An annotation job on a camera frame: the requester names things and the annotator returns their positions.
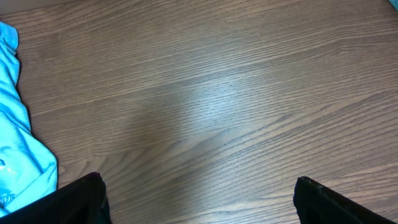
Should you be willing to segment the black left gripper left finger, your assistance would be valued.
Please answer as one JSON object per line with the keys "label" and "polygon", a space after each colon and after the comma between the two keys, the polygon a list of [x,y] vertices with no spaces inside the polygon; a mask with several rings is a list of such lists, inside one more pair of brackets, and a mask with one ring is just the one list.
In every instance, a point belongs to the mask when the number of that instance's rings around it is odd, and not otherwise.
{"label": "black left gripper left finger", "polygon": [[1,224],[111,224],[105,182],[89,173],[2,217]]}

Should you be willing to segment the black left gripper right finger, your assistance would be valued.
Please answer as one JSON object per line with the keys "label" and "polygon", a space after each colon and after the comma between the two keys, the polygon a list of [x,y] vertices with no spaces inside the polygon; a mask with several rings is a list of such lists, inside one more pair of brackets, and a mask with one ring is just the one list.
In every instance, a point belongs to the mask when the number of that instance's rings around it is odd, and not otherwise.
{"label": "black left gripper right finger", "polygon": [[293,203],[301,224],[395,224],[306,176],[297,179]]}

